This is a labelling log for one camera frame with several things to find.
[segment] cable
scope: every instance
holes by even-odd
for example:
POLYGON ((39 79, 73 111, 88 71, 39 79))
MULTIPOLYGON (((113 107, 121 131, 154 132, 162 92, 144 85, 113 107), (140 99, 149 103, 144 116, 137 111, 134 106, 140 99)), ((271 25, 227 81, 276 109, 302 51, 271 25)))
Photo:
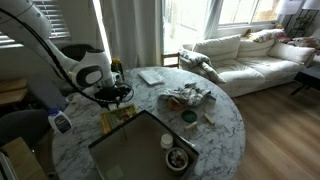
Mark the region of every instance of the cable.
POLYGON ((122 101, 107 101, 107 100, 102 100, 102 99, 97 99, 94 98, 92 96, 87 95, 86 93, 82 92, 73 82, 72 80, 69 78, 69 76, 67 75, 67 73, 64 71, 63 67, 61 66, 59 60, 57 59, 57 57, 54 55, 54 53, 52 52, 52 50, 50 49, 50 47, 46 44, 46 42, 42 39, 42 37, 40 37, 38 35, 38 33, 32 28, 30 27, 28 24, 26 24, 25 22, 22 22, 20 19, 18 19, 17 17, 15 17, 14 15, 12 15, 11 13, 7 12, 6 10, 0 8, 0 11, 3 12, 4 14, 10 16, 11 18, 13 18, 14 20, 16 20, 18 23, 20 23, 23 27, 25 27, 31 35, 33 35, 35 37, 35 39, 40 43, 40 45, 44 48, 44 50, 48 53, 48 55, 51 57, 52 61, 55 63, 56 67, 58 68, 59 72, 62 74, 63 78, 67 81, 67 83, 70 84, 70 86, 75 89, 77 92, 79 92, 82 96, 97 102, 100 105, 106 105, 106 107, 108 108, 108 104, 110 103, 116 103, 119 104, 122 101))

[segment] wooden floor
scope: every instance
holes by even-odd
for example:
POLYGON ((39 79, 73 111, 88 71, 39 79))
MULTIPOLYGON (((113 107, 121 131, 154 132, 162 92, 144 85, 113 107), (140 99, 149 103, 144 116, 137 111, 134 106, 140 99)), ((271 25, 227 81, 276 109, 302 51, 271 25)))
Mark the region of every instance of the wooden floor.
POLYGON ((246 130, 234 180, 320 179, 320 91, 293 82, 234 98, 246 130))

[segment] lamp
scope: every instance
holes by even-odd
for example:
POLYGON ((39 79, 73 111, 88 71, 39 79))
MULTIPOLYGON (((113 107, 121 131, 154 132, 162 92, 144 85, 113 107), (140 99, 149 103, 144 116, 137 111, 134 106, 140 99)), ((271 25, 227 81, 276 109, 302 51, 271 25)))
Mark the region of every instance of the lamp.
POLYGON ((320 10, 320 0, 306 0, 302 9, 320 10))
POLYGON ((284 29, 287 29, 292 16, 298 12, 301 3, 302 0, 280 0, 276 8, 276 13, 282 15, 291 15, 284 29))

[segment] side table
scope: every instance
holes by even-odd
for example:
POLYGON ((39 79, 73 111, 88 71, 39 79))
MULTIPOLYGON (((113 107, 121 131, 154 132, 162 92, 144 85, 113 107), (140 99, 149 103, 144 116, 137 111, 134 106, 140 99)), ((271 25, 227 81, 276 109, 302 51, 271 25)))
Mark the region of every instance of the side table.
POLYGON ((294 80, 301 82, 302 85, 291 93, 292 96, 305 87, 313 87, 320 90, 320 66, 312 66, 303 71, 300 71, 294 78, 294 80))

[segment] small bowl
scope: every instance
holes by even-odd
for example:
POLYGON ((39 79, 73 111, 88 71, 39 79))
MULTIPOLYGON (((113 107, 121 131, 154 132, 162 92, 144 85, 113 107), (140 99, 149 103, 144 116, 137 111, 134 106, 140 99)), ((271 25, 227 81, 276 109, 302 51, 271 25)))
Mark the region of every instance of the small bowl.
POLYGON ((189 157, 185 150, 174 147, 167 151, 166 163, 171 171, 174 173, 181 173, 188 166, 189 157))

